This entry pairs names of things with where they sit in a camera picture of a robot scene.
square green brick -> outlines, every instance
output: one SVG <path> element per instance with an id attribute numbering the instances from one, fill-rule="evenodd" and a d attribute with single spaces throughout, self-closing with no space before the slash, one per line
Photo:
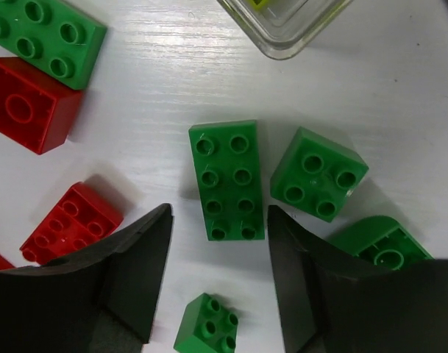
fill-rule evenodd
<path id="1" fill-rule="evenodd" d="M 106 31 L 59 0 L 0 0 L 0 46 L 74 90 L 87 87 Z"/>
<path id="2" fill-rule="evenodd" d="M 185 309 L 174 349 L 179 353 L 233 353 L 237 316 L 204 293 Z"/>
<path id="3" fill-rule="evenodd" d="M 264 239 L 256 121 L 189 130 L 209 240 Z"/>
<path id="4" fill-rule="evenodd" d="M 330 243 L 354 257 L 391 270 L 432 259 L 398 221 L 386 215 L 364 218 L 333 235 Z"/>
<path id="5" fill-rule="evenodd" d="M 271 177 L 271 196 L 331 222 L 368 169 L 353 150 L 300 127 Z"/>

tabletop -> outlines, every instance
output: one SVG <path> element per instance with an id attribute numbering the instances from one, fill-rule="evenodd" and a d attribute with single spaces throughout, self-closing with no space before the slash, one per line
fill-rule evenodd
<path id="1" fill-rule="evenodd" d="M 264 57 L 217 1 L 70 0 L 109 26 L 82 111 L 61 147 L 37 156 L 0 134 L 0 253 L 20 245 L 69 186 L 87 180 L 123 226 L 160 203 L 174 234 L 152 342 L 172 353 L 185 306 L 217 294 L 240 316 L 237 353 L 284 352 L 267 240 L 208 242 L 188 129 L 257 119 L 269 177 L 297 126 L 353 147 L 370 171 L 326 236 L 395 217 L 448 257 L 448 11 L 441 0 L 357 0 L 298 56 Z M 0 47 L 0 56 L 10 53 Z"/>

green block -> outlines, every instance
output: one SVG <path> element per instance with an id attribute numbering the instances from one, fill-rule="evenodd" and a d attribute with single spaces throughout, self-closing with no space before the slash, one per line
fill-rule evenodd
<path id="1" fill-rule="evenodd" d="M 300 127 L 271 177 L 271 196 L 331 222 L 368 170 L 353 150 Z"/>
<path id="2" fill-rule="evenodd" d="M 238 318 L 204 293 L 188 304 L 174 349 L 179 353 L 233 353 Z"/>
<path id="3" fill-rule="evenodd" d="M 0 46 L 82 90 L 107 28 L 58 0 L 0 0 Z"/>
<path id="4" fill-rule="evenodd" d="M 209 240 L 264 239 L 256 121 L 189 129 Z"/>
<path id="5" fill-rule="evenodd" d="M 330 243 L 354 257 L 392 270 L 432 259 L 398 221 L 386 215 L 364 218 L 333 235 Z"/>

transparent plastic box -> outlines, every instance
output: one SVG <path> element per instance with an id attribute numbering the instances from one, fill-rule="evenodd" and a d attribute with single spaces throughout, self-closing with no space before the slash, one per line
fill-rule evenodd
<path id="1" fill-rule="evenodd" d="M 352 0 L 218 0 L 268 57 L 299 53 Z"/>

